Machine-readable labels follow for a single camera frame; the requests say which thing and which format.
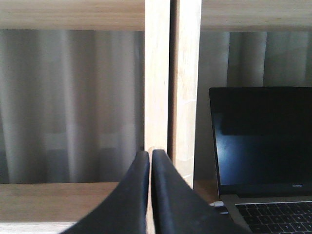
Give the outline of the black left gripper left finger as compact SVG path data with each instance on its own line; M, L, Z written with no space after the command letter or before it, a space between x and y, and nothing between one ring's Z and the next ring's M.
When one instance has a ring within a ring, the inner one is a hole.
M137 152L117 187L64 234L144 234L149 188L149 154Z

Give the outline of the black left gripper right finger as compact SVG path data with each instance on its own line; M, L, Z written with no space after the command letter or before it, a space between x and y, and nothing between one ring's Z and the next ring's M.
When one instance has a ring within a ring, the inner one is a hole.
M161 149L152 153L151 193L157 234L248 233L196 194Z

